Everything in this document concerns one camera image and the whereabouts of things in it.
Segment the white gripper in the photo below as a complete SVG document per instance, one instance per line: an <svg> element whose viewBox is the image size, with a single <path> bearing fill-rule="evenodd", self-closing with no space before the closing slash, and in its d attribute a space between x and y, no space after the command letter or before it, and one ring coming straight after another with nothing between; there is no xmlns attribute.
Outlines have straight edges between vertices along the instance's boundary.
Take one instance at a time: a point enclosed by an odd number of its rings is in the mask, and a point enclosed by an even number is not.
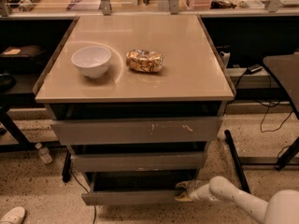
<svg viewBox="0 0 299 224"><path fill-rule="evenodd" d="M175 200L182 203L189 203L190 201L212 201L214 195L212 194L209 183L201 180L181 181L175 185L176 189L186 189L175 197Z"/></svg>

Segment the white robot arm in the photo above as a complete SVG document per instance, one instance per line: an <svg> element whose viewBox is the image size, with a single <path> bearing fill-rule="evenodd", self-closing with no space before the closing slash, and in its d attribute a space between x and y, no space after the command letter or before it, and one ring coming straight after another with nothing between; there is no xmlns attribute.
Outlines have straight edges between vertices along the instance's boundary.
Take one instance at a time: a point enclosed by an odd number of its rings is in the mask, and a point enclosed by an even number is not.
<svg viewBox="0 0 299 224"><path fill-rule="evenodd" d="M259 224L299 224L299 192L280 190L267 202L238 189L227 178L215 176L209 181L187 180L176 184L183 192L175 197L179 202L231 202L243 209Z"/></svg>

